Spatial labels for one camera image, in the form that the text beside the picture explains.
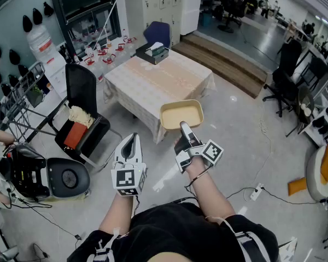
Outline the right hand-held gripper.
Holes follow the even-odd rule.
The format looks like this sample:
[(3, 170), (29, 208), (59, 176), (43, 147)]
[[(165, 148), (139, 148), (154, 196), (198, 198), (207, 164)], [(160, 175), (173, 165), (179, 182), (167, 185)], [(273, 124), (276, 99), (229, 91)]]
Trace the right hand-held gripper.
[(194, 156), (200, 156), (207, 167), (215, 166), (224, 149), (211, 139), (207, 143), (200, 141), (185, 121), (180, 122), (180, 128), (182, 137), (187, 140), (180, 139), (174, 147), (175, 160), (180, 172), (185, 172)]

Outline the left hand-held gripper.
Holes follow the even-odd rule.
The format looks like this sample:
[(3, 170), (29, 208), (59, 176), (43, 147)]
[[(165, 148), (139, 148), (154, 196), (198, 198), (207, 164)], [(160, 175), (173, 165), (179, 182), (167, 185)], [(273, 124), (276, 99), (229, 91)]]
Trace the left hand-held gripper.
[(137, 133), (125, 137), (116, 147), (111, 169), (113, 188), (122, 197), (142, 193), (147, 178), (147, 165), (143, 162), (142, 146)]

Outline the yellow rectangular tray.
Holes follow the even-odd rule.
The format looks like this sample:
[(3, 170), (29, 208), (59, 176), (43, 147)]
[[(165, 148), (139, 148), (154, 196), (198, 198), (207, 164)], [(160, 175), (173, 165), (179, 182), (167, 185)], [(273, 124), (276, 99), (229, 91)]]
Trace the yellow rectangular tray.
[(160, 108), (160, 121), (165, 130), (180, 129), (180, 123), (186, 122), (189, 127), (198, 127), (204, 120), (199, 101), (194, 99), (167, 103)]

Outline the person's left forearm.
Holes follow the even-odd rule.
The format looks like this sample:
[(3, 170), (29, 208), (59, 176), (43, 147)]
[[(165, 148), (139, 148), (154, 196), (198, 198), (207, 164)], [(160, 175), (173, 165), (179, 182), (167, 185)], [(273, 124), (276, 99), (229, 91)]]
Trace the person's left forearm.
[(106, 216), (99, 226), (99, 230), (107, 234), (113, 234), (114, 229), (118, 229), (120, 235), (125, 235), (130, 229), (132, 209), (132, 196), (120, 196), (116, 194)]

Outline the person's right forearm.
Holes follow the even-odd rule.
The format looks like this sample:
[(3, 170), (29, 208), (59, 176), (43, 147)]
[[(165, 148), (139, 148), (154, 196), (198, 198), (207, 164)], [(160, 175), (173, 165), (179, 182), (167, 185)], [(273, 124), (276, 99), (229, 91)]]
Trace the person's right forearm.
[(218, 190), (200, 156), (194, 156), (185, 171), (190, 181), (194, 181), (191, 186), (208, 221), (221, 223), (223, 219), (236, 214), (230, 202)]

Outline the red flat box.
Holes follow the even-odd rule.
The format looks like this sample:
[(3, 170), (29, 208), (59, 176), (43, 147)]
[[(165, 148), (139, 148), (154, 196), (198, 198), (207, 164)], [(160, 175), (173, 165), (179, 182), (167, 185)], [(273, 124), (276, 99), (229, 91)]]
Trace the red flat box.
[(76, 149), (78, 143), (81, 141), (82, 137), (87, 131), (87, 126), (78, 122), (74, 122), (68, 135), (64, 140), (64, 144), (73, 150)]

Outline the cream crumpled cloth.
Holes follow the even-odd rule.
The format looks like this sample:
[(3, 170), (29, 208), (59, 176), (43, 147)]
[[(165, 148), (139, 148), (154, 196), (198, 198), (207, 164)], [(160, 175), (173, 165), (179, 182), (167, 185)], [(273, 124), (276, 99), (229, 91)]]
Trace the cream crumpled cloth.
[(93, 122), (95, 121), (95, 119), (90, 114), (88, 114), (78, 106), (72, 106), (69, 109), (68, 119), (72, 122), (80, 123), (86, 126), (87, 128), (90, 128)]

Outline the beige cloth-covered table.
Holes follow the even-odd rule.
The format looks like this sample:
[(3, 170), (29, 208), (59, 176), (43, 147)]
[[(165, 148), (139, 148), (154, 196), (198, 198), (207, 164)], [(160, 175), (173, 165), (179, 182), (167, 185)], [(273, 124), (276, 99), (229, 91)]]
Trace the beige cloth-covered table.
[(210, 69), (172, 50), (156, 65), (134, 56), (106, 73), (105, 80), (114, 98), (149, 128), (156, 144), (167, 133), (160, 122), (164, 104), (200, 99), (216, 89)]

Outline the black round machine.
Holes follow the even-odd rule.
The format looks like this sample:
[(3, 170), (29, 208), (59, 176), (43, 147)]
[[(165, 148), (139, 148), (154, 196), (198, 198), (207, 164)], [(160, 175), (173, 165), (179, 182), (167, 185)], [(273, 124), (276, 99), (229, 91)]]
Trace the black round machine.
[(84, 199), (90, 194), (90, 175), (84, 164), (45, 158), (24, 143), (3, 152), (0, 181), (3, 194), (28, 203)]

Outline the black mesh-back chair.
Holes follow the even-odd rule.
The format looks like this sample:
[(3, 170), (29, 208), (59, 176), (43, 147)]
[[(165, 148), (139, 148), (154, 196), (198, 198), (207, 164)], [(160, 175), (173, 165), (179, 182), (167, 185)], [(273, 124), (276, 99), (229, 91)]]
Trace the black mesh-back chair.
[(69, 119), (56, 132), (55, 142), (72, 159), (83, 164), (88, 163), (95, 169), (102, 170), (107, 164), (97, 164), (90, 159), (101, 139), (110, 130), (110, 122), (97, 111), (96, 78), (87, 68), (78, 64), (66, 64), (66, 86), (69, 109), (78, 106), (90, 114), (95, 121), (78, 143), (75, 150), (63, 142), (74, 122)]

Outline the wooden step platform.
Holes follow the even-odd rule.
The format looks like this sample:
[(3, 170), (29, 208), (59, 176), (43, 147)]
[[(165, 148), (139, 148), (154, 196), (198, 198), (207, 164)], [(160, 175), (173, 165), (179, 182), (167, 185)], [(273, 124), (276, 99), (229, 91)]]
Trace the wooden step platform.
[(254, 99), (266, 83), (267, 73), (264, 70), (235, 52), (195, 34), (181, 37), (172, 50), (209, 68)]

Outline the black open storage box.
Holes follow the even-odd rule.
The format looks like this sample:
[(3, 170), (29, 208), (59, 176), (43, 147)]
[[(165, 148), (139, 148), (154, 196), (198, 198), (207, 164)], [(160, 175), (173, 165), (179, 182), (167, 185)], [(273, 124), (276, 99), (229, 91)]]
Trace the black open storage box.
[(157, 55), (155, 57), (151, 57), (145, 53), (147, 49), (149, 49), (153, 44), (147, 43), (139, 48), (136, 49), (136, 56), (153, 64), (157, 65), (159, 64), (162, 60), (167, 58), (169, 56), (169, 49), (164, 46), (165, 52), (161, 53), (160, 55)]

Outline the white power strip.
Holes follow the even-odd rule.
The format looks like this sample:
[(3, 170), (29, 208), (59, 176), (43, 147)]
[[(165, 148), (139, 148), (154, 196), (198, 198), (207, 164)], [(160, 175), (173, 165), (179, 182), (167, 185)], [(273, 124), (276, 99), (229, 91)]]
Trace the white power strip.
[(254, 191), (251, 193), (251, 195), (250, 195), (250, 199), (251, 199), (252, 201), (256, 201), (257, 198), (259, 197), (259, 195), (261, 194), (262, 191), (263, 191), (263, 184), (259, 183), (259, 184), (255, 187)]

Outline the green packet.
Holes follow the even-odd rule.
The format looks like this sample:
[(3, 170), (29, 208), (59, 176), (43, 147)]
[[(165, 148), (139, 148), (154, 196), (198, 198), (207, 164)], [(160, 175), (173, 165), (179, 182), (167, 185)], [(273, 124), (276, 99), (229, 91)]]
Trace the green packet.
[(157, 55), (160, 55), (161, 53), (165, 52), (165, 48), (164, 47), (158, 47), (155, 49), (147, 49), (145, 51), (145, 53), (151, 57), (155, 57)]

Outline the person's black shirt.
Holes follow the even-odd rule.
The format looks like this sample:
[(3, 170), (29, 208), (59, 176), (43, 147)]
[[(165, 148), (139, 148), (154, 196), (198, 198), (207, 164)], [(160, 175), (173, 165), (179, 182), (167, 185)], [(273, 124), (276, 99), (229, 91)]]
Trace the person's black shirt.
[(171, 252), (192, 262), (245, 262), (236, 233), (251, 232), (265, 246), (271, 262), (279, 248), (271, 231), (242, 215), (222, 223), (209, 222), (192, 203), (168, 203), (135, 215), (130, 230), (113, 240), (115, 262), (148, 262), (153, 256)]

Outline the group of clear water jugs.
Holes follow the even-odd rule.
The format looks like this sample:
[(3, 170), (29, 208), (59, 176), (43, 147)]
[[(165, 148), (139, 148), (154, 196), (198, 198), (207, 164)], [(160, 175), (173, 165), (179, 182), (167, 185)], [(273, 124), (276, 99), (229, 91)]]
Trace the group of clear water jugs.
[(112, 42), (105, 35), (101, 36), (101, 31), (97, 30), (73, 39), (72, 44), (76, 46), (73, 55), (75, 63), (85, 66), (99, 84), (108, 72), (135, 55), (138, 39), (124, 35), (119, 41)]

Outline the white water dispenser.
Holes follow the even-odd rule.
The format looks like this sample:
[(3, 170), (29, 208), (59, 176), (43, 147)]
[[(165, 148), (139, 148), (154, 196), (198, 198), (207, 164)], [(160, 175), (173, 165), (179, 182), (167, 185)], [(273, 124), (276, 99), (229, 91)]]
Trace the white water dispenser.
[(64, 99), (67, 96), (65, 59), (62, 55), (57, 53), (50, 61), (44, 63), (43, 66), (45, 69), (45, 76), (51, 83), (53, 89), (61, 99)]

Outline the black pot with green plant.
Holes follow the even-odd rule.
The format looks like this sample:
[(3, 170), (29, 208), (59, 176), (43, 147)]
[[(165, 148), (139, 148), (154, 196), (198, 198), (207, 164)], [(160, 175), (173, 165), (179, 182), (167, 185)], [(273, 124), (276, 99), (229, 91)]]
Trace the black pot with green plant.
[(32, 107), (36, 108), (43, 101), (44, 93), (39, 89), (37, 85), (34, 85), (27, 91), (26, 97)]

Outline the blue chair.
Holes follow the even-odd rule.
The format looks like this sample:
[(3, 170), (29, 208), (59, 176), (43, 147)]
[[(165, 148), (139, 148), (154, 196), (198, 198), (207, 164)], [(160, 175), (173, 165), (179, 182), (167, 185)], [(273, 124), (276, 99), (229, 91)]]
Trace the blue chair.
[(150, 45), (153, 45), (155, 42), (162, 43), (166, 48), (169, 48), (171, 45), (171, 29), (168, 23), (153, 21), (144, 30), (143, 35)]

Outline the black office chair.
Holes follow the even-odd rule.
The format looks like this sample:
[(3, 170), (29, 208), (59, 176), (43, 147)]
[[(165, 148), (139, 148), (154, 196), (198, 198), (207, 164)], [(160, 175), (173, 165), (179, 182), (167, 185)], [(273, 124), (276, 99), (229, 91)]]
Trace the black office chair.
[(290, 109), (290, 103), (294, 102), (298, 95), (298, 88), (291, 77), (294, 74), (301, 52), (302, 47), (299, 41), (292, 39), (288, 43), (284, 43), (280, 52), (279, 66), (272, 73), (273, 85), (265, 84), (263, 87), (265, 90), (269, 89), (272, 95), (264, 97), (262, 101), (276, 99), (279, 117), (283, 115), (282, 104), (285, 104), (286, 109)]

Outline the teal bin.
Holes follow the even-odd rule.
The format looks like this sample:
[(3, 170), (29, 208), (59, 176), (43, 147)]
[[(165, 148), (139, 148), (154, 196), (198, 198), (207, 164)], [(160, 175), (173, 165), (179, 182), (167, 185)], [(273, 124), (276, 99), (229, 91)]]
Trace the teal bin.
[(211, 25), (213, 20), (212, 14), (208, 12), (203, 12), (202, 13), (202, 21), (201, 24), (203, 27), (208, 27)]

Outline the grey metal rack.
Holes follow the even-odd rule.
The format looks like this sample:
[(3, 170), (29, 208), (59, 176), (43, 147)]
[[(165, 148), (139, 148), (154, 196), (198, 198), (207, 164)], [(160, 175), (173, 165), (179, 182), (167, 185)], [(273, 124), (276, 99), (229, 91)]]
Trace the grey metal rack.
[[(29, 71), (35, 76), (45, 75), (41, 62), (36, 62)], [(17, 97), (17, 103), (9, 108), (5, 119), (0, 121), (0, 130), (10, 132), (17, 142), (31, 142), (37, 134), (55, 136), (57, 129), (53, 121), (63, 104), (53, 88), (36, 108), (29, 103), (26, 93), (22, 93)]]

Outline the white cabinet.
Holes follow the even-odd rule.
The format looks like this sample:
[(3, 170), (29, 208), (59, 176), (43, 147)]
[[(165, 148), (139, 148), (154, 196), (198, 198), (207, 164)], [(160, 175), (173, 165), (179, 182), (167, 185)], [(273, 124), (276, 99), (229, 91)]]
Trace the white cabinet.
[(197, 30), (201, 0), (182, 0), (180, 34)]

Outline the beige metal lockers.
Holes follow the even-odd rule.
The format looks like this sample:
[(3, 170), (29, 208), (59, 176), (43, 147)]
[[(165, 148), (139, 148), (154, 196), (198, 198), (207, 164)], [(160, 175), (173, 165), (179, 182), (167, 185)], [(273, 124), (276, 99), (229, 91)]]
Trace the beige metal lockers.
[(153, 21), (169, 24), (170, 47), (179, 43), (182, 0), (143, 0), (144, 27)]

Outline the grey round seat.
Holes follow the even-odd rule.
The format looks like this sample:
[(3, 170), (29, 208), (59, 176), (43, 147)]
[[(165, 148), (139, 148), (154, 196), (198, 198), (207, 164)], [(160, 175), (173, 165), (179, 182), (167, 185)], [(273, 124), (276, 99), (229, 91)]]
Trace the grey round seat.
[(307, 188), (310, 196), (315, 201), (328, 198), (328, 183), (322, 184), (320, 168), (326, 146), (319, 148), (310, 158), (306, 167)]

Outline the white shelf unit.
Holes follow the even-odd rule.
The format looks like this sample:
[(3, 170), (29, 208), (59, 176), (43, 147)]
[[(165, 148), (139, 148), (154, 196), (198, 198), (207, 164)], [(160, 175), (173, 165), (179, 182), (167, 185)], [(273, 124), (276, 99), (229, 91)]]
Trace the white shelf unit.
[(318, 147), (328, 145), (328, 84), (315, 100), (309, 125), (300, 133), (307, 135)]

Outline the large clear dispenser bottle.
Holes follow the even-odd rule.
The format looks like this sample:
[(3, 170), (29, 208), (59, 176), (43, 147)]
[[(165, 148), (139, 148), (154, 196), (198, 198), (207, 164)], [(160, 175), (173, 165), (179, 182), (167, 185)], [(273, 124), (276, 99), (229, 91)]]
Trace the large clear dispenser bottle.
[(26, 38), (29, 48), (38, 61), (49, 64), (58, 54), (51, 35), (44, 25), (33, 27), (26, 34)]

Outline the group of black wall-hung holders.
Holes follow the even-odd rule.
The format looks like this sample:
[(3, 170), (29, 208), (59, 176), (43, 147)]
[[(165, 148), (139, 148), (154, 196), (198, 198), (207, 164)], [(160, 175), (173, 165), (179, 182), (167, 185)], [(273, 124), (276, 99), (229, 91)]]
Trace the group of black wall-hung holders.
[[(27, 15), (22, 17), (22, 28), (27, 34), (33, 27), (43, 25), (43, 16), (41, 12), (34, 8), (33, 19), (30, 19)], [(4, 120), (8, 114), (10, 107), (17, 103), (17, 97), (27, 91), (34, 85), (37, 85), (39, 89), (44, 93), (48, 94), (52, 89), (52, 85), (45, 75), (35, 76), (34, 72), (21, 63), (21, 57), (13, 49), (9, 50), (9, 62), (16, 66), (20, 76), (19, 79), (15, 75), (8, 75), (8, 84), (2, 82), (0, 74), (0, 121)]]

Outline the dark window frame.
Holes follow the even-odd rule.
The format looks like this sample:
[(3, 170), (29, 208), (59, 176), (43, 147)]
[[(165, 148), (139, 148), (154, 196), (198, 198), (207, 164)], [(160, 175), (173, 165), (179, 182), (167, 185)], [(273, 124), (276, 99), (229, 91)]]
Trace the dark window frame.
[(52, 0), (68, 53), (84, 57), (85, 49), (120, 36), (116, 0)]

